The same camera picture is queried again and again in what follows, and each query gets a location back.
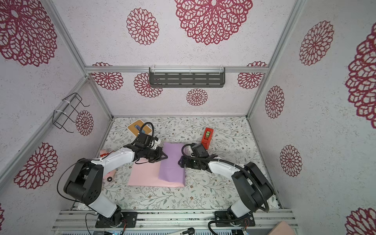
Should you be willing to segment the pink wrapping paper sheet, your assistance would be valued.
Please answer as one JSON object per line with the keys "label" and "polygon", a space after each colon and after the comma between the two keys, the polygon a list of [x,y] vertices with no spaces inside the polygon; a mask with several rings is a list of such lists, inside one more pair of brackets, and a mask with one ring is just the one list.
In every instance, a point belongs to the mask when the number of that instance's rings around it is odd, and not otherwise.
{"label": "pink wrapping paper sheet", "polygon": [[185,169],[180,167],[183,144],[164,143],[163,152],[167,159],[156,163],[149,163],[140,159],[132,166],[128,186],[182,188],[186,184]]}

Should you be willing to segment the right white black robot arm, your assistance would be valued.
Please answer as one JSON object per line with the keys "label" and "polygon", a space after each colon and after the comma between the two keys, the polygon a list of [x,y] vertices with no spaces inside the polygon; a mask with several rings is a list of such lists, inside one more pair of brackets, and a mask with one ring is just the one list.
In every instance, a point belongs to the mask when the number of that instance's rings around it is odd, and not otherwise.
{"label": "right white black robot arm", "polygon": [[215,154],[210,155],[203,144],[185,144],[181,152],[180,167],[218,174],[234,183],[240,199],[228,209],[232,218],[241,218],[258,210],[270,211],[268,199],[275,192],[255,163],[235,164]]}

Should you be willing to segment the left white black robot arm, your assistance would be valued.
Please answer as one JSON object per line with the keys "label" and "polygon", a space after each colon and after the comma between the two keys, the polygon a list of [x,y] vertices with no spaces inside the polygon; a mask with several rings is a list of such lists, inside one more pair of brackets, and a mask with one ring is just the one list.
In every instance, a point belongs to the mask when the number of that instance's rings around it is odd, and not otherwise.
{"label": "left white black robot arm", "polygon": [[64,185],[63,191],[75,200],[85,204],[104,218],[118,215],[118,206],[102,193],[103,177],[129,163],[146,159],[148,163],[156,163],[167,159],[161,141],[151,135],[145,135],[141,141],[123,146],[103,158],[80,159]]}

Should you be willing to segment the white box with wooden lid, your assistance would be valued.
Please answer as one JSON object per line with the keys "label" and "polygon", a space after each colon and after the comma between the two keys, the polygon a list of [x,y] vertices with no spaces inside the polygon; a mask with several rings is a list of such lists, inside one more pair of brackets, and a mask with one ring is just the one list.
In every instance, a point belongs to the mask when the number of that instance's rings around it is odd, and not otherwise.
{"label": "white box with wooden lid", "polygon": [[[127,126],[127,129],[135,136],[137,137],[139,132],[140,132],[140,129],[141,127],[144,125],[145,123],[141,120],[141,119],[138,119],[136,120],[135,122],[131,123],[130,125]],[[151,135],[152,134],[152,129],[146,125],[143,129],[142,129],[142,133],[144,134],[148,134],[148,135]]]}

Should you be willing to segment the red tape dispenser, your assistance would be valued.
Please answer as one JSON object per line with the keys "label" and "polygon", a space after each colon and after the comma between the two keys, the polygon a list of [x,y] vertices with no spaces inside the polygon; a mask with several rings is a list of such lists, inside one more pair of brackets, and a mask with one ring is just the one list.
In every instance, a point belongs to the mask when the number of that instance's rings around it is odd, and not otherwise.
{"label": "red tape dispenser", "polygon": [[213,132],[214,132],[214,130],[211,129],[211,128],[206,128],[205,131],[204,131],[204,135],[203,135],[203,138],[201,140],[201,144],[203,145],[203,147],[206,150],[209,149],[209,146],[210,146],[210,143],[211,143],[211,140],[212,140],[212,137],[213,137]]}

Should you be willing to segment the pink plush toy red dress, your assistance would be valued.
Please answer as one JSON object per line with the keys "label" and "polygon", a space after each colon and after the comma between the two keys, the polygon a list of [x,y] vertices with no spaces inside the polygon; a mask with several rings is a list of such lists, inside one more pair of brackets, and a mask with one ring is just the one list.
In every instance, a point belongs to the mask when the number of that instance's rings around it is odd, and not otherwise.
{"label": "pink plush toy red dress", "polygon": [[[104,157],[106,157],[108,154],[110,154],[110,152],[106,149],[102,149],[100,152],[99,152],[99,157],[102,159]],[[115,174],[116,174],[116,169],[108,172],[106,175],[103,176],[103,179],[106,181],[106,182],[112,182],[114,180],[114,177],[115,177]]]}

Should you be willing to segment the pink object bottom right corner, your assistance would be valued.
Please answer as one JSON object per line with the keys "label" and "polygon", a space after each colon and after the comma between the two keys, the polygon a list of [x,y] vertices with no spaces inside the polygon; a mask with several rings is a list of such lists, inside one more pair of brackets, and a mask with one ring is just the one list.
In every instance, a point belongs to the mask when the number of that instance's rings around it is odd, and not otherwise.
{"label": "pink object bottom right corner", "polygon": [[281,221],[268,233],[268,235],[296,235],[296,233],[286,221]]}

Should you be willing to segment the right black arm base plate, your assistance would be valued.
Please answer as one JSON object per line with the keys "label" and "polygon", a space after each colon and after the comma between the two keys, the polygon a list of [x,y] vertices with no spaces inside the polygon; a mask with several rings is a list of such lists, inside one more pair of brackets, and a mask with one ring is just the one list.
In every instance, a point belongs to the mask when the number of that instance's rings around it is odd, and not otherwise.
{"label": "right black arm base plate", "polygon": [[229,211],[215,211],[214,219],[216,227],[254,227],[256,225],[252,213],[237,218]]}

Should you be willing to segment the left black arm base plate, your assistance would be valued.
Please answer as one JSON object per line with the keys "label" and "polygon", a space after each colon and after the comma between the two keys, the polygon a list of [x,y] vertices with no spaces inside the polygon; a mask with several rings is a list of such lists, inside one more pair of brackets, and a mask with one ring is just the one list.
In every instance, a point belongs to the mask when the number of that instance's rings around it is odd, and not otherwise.
{"label": "left black arm base plate", "polygon": [[95,228],[135,228],[137,212],[116,212],[112,217],[106,218],[99,214]]}

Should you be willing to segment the grey slotted wall shelf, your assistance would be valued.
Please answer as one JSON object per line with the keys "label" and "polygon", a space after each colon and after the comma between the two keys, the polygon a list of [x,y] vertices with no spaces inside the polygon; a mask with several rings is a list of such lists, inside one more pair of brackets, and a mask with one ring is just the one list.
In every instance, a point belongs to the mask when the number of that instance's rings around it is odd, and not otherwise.
{"label": "grey slotted wall shelf", "polygon": [[226,70],[214,69],[157,69],[149,68],[149,84],[152,88],[222,88],[226,82]]}

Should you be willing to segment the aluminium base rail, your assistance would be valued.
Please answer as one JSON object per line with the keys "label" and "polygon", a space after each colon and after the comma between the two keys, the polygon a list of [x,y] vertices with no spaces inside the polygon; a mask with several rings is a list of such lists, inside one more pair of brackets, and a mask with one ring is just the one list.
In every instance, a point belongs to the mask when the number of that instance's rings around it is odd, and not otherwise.
{"label": "aluminium base rail", "polygon": [[[126,230],[173,230],[193,227],[204,230],[212,220],[220,221],[214,215],[215,210],[123,210],[125,214],[136,213],[136,217],[126,220]],[[273,229],[280,222],[285,221],[294,231],[299,229],[298,222],[290,209],[271,209],[269,212],[257,211],[247,219],[222,227],[223,229]],[[52,227],[52,231],[92,232],[100,230],[98,215],[93,211],[61,211]]]}

